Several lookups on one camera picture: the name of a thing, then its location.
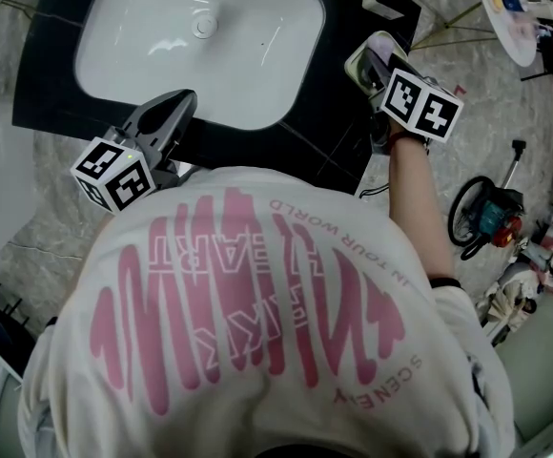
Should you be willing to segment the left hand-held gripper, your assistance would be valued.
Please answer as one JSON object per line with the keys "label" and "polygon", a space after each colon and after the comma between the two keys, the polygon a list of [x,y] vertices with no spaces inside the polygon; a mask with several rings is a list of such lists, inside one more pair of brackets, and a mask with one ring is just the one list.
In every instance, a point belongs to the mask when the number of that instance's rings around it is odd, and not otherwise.
{"label": "left hand-held gripper", "polygon": [[111,127],[94,138],[70,168],[88,200],[116,215],[155,191],[174,187],[177,167],[169,153],[196,107],[194,91],[169,92],[140,106],[131,116],[134,126]]}

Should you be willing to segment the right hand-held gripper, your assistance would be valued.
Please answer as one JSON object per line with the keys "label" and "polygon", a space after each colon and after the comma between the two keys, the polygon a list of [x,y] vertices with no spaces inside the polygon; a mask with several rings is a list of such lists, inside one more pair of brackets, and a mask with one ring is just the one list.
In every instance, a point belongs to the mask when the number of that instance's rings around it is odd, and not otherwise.
{"label": "right hand-held gripper", "polygon": [[370,103],[406,131],[445,143],[460,118],[463,103],[432,81],[407,72],[408,62],[393,51],[363,51],[359,83],[378,93]]}

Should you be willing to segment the pale green soap dish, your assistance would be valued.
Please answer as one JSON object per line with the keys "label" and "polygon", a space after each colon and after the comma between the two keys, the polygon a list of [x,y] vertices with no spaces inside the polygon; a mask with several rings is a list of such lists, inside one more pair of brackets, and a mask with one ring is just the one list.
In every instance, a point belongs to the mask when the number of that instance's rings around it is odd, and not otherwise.
{"label": "pale green soap dish", "polygon": [[353,54],[345,61],[344,70],[347,75],[353,80],[353,82],[368,96],[374,96],[378,93],[370,93],[359,83],[359,59],[361,58],[361,53],[363,51],[369,50],[367,48],[367,41],[372,35],[385,35],[390,37],[395,42],[394,52],[399,55],[402,59],[408,61],[408,56],[395,38],[387,31],[376,31],[372,33],[354,52]]}

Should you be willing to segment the person's right forearm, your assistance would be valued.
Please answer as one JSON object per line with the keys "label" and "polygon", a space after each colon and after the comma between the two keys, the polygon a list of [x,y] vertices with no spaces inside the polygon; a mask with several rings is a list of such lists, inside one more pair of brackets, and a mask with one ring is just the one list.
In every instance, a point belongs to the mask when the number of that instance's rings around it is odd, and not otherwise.
{"label": "person's right forearm", "polygon": [[407,133],[389,156],[391,220],[412,243],[430,280],[452,279],[454,257],[425,147]]}

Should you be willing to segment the white sink basin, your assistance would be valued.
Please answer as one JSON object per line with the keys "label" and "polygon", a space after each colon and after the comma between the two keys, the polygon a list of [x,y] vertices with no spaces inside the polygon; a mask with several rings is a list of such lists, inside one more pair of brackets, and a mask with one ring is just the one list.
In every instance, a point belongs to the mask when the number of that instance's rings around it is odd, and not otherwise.
{"label": "white sink basin", "polygon": [[190,89],[197,118],[264,129],[294,106],[324,20],[320,0],[92,0],[75,76],[134,105]]}

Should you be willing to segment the wooden vanity cabinet black top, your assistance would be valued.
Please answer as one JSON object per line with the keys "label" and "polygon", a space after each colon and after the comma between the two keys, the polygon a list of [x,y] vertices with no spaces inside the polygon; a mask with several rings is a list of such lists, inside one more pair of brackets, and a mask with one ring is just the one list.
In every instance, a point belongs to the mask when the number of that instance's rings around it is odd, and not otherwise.
{"label": "wooden vanity cabinet black top", "polygon": [[[196,119],[174,150],[177,159],[207,168],[264,167],[323,188],[357,190],[375,122],[344,62],[375,31],[389,32],[409,50],[419,19],[388,20],[365,10],[361,0],[319,1],[326,21],[293,109],[257,132]],[[75,81],[74,54],[91,2],[39,0],[18,68],[14,125],[90,140],[133,112],[129,103],[89,96]]]}

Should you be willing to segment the white t-shirt pink print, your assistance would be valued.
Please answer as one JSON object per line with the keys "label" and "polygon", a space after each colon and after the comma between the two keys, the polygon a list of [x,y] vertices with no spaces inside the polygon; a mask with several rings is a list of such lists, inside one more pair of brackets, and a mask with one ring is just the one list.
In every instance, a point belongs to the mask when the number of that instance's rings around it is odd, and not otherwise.
{"label": "white t-shirt pink print", "polygon": [[366,203],[224,168],[99,234],[24,373],[27,458],[509,458],[468,295]]}

